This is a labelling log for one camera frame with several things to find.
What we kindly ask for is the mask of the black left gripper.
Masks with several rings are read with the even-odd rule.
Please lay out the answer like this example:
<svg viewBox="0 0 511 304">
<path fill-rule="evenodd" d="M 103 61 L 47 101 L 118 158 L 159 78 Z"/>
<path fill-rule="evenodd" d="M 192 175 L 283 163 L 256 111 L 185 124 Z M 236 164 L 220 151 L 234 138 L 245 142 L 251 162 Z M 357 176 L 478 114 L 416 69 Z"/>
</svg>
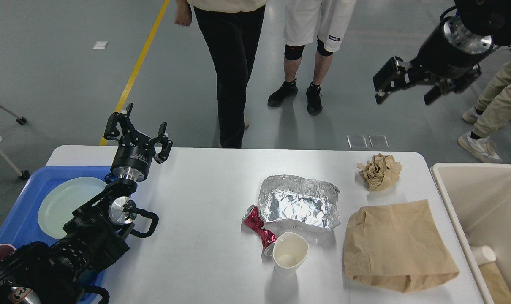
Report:
<svg viewBox="0 0 511 304">
<path fill-rule="evenodd" d="M 118 178 L 142 182 L 149 175 L 153 159 L 159 164 L 168 160 L 173 142 L 168 138 L 166 122 L 161 123 L 155 138 L 143 139 L 139 142 L 139 136 L 130 119 L 132 109 L 133 103 L 129 103 L 124 111 L 113 112 L 109 116 L 103 139 L 119 142 L 111 165 L 111 174 Z M 162 145 L 157 154 L 155 144 Z"/>
</svg>

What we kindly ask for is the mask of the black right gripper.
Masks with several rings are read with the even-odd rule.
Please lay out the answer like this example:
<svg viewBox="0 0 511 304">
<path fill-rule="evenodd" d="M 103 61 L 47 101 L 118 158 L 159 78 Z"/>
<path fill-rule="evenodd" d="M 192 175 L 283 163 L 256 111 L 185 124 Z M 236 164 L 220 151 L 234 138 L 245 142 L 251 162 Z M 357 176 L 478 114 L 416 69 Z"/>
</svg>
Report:
<svg viewBox="0 0 511 304">
<path fill-rule="evenodd" d="M 474 33 L 460 16 L 446 17 L 433 30 L 410 62 L 391 57 L 374 75 L 375 100 L 382 104 L 390 94 L 416 85 L 435 85 L 424 95 L 429 106 L 441 96 L 463 92 L 481 71 L 479 62 L 493 49 L 490 35 Z"/>
</svg>

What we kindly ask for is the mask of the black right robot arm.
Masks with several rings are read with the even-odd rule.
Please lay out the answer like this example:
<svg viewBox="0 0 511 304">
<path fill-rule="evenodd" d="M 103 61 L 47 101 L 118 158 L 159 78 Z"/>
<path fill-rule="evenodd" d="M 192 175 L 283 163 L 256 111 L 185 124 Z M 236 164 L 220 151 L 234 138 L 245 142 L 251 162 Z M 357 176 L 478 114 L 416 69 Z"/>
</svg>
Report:
<svg viewBox="0 0 511 304">
<path fill-rule="evenodd" d="M 391 57 L 374 75 L 375 100 L 416 85 L 429 85 L 424 102 L 464 92 L 482 72 L 480 62 L 495 46 L 511 44 L 511 0 L 456 0 L 455 16 L 447 11 L 421 45 L 416 57 Z"/>
</svg>

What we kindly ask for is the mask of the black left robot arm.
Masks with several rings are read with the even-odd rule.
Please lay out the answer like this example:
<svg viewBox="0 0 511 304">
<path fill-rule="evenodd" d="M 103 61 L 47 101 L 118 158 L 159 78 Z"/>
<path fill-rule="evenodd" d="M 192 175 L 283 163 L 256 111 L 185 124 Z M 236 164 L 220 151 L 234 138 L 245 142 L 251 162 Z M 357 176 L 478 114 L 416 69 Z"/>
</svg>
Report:
<svg viewBox="0 0 511 304">
<path fill-rule="evenodd" d="M 159 217 L 138 208 L 131 195 L 147 179 L 151 163 L 165 162 L 173 145 L 166 122 L 155 138 L 137 131 L 130 121 L 132 108 L 130 103 L 109 116 L 103 137 L 117 141 L 118 149 L 106 185 L 72 212 L 63 226 L 66 235 L 51 246 L 31 242 L 0 260 L 0 304 L 76 304 L 86 293 L 99 295 L 101 304 L 109 302 L 105 288 L 82 285 L 79 279 L 117 262 L 129 250 L 129 235 L 153 235 Z"/>
</svg>

